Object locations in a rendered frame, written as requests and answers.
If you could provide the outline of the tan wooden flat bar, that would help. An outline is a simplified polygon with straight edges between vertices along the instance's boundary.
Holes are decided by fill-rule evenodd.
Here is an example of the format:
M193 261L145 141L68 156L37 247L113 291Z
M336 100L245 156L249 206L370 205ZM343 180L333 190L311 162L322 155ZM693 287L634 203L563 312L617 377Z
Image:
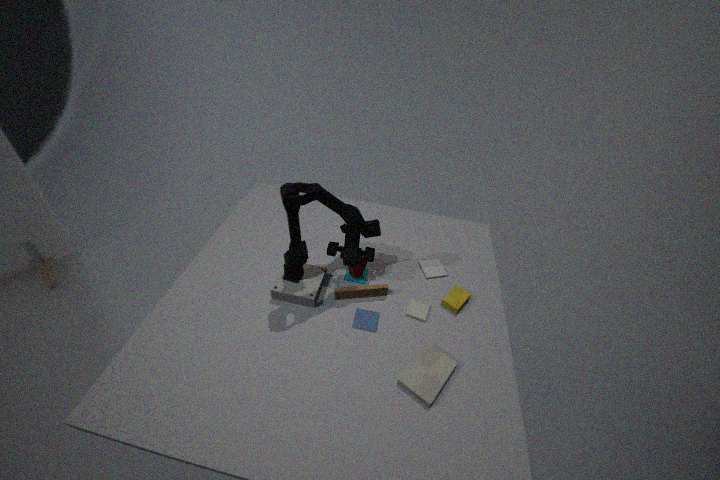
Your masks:
M387 296L388 284L335 288L335 300Z

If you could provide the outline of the yellow rectangular block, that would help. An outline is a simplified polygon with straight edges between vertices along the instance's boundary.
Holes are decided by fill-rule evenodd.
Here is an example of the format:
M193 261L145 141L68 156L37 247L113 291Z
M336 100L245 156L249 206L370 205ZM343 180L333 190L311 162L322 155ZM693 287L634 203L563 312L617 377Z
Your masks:
M471 294L455 285L444 297L441 305L456 314L470 296Z

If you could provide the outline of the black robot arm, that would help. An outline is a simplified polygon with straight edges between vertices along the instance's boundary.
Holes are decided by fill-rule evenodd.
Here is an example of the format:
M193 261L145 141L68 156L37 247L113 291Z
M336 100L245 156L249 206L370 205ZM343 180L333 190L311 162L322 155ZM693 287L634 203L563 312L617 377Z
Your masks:
M305 193L299 195L299 192ZM347 223L341 225L342 233L345 233L346 241L356 243L360 240L360 233L365 238L381 235L378 219L364 221L359 209L353 205L345 204L318 183L284 183L280 187L280 195L283 206L287 213L290 244L289 250L284 256L283 280L298 283L304 275L303 265L307 262L308 250L304 241L301 241L298 212L301 205L318 200L332 211L340 215ZM354 249L345 246L343 264L354 267L361 264L361 258L357 247Z

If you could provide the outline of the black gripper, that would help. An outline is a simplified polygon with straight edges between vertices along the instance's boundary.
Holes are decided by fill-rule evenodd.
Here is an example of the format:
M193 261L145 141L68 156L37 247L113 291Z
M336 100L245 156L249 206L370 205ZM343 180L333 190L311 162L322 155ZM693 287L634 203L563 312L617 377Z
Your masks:
M350 243L350 242L346 241L346 239L345 239L344 247L339 246L339 243L337 243L337 242L329 242L328 248L327 248L327 255L328 256L336 256L337 251L339 251L339 252L341 252L340 258L343 259L345 246L349 246L349 248L351 248L351 249L354 249L354 247L357 247L359 250L360 256L364 256L365 261L373 262L374 255L375 255L375 249L371 248L371 247L366 247L366 249L364 251L364 250L362 250L362 248L359 248L359 242L360 242L360 240L356 243Z

